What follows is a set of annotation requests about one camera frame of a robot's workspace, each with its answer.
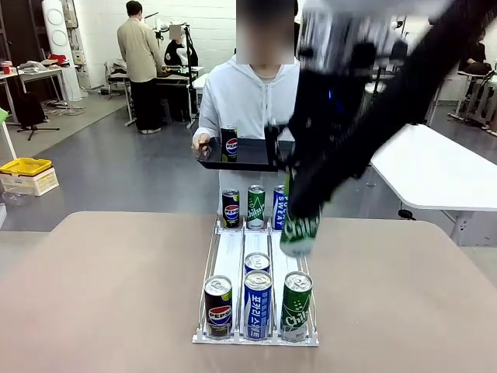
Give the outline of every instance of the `soda can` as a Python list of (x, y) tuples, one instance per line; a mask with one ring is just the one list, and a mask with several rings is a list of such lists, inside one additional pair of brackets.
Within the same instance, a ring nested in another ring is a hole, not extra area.
[(281, 334), (284, 340), (290, 342), (305, 340), (311, 294), (312, 279), (308, 274), (290, 272), (285, 277), (281, 313)]
[(245, 274), (253, 270), (263, 270), (269, 273), (271, 267), (271, 259), (262, 253), (248, 254), (245, 258)]
[(228, 338), (231, 332), (232, 289), (225, 276), (212, 276), (203, 286), (207, 335), (210, 338)]
[[(287, 184), (285, 191), (291, 194), (294, 184), (294, 174), (287, 174)], [(311, 254), (316, 237), (318, 235), (319, 224), (321, 222), (321, 208), (318, 207), (306, 218), (298, 218), (287, 209), (283, 231), (281, 231), (280, 249), (286, 256), (301, 258)]]
[(236, 127), (221, 128), (221, 161), (236, 162), (238, 155), (238, 133)]
[(285, 193), (285, 186), (279, 185), (273, 192), (273, 229), (282, 231), (287, 216), (288, 195)]
[(264, 228), (264, 208), (266, 207), (266, 189), (264, 186), (252, 185), (248, 189), (248, 221), (249, 229)]
[(248, 340), (265, 340), (269, 336), (273, 279), (263, 270), (245, 275), (244, 334)]
[(240, 192), (227, 189), (223, 192), (223, 224), (225, 228), (237, 228), (240, 225)]

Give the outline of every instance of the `beverage dispenser rack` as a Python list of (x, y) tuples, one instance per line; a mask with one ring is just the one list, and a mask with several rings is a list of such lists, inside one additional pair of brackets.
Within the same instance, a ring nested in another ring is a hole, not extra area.
[[(263, 346), (295, 346), (317, 347), (318, 320), (314, 292), (311, 295), (309, 308), (308, 331), (305, 340), (289, 342), (283, 338), (280, 329), (280, 317), (283, 303), (283, 287), (285, 276), (289, 272), (300, 270), (309, 274), (307, 259), (295, 259), (286, 256), (280, 249), (281, 233), (274, 231), (271, 222), (265, 224), (264, 229), (247, 229), (246, 220), (241, 228), (223, 228), (221, 218), (216, 218), (212, 237), (210, 239), (209, 253), (203, 276), (200, 292), (199, 321), (196, 333), (193, 335), (194, 343), (210, 344), (251, 344)], [(270, 274), (273, 278), (271, 294), (271, 315), (269, 333), (266, 340), (248, 340), (244, 334), (244, 274), (245, 258), (250, 253), (264, 253), (271, 260)], [(230, 279), (232, 286), (232, 325), (230, 336), (222, 340), (211, 339), (207, 335), (205, 297), (203, 284), (206, 279), (214, 275), (223, 275)]]

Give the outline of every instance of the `black pepsi can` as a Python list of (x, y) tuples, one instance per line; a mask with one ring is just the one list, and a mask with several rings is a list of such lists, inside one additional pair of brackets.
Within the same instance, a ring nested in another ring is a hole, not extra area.
[(238, 228), (240, 225), (240, 191), (226, 189), (223, 192), (223, 225), (225, 228)]
[(238, 156), (238, 133), (236, 127), (221, 128), (221, 161), (236, 162)]
[(209, 277), (203, 286), (207, 335), (210, 338), (228, 338), (232, 325), (231, 281), (225, 276)]

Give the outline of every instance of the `white box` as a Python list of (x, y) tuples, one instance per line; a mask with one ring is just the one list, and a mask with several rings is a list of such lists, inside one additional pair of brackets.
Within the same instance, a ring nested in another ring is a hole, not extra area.
[(0, 173), (0, 182), (5, 190), (14, 187), (26, 187), (34, 191), (39, 197), (59, 186), (55, 169), (52, 167), (36, 176), (19, 176)]

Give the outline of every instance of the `hand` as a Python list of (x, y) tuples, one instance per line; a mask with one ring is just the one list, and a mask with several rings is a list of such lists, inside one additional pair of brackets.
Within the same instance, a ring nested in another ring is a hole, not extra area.
[(193, 137), (192, 150), (195, 157), (199, 157), (200, 154), (207, 156), (207, 145), (209, 145), (210, 136), (208, 134), (200, 134), (199, 136)]

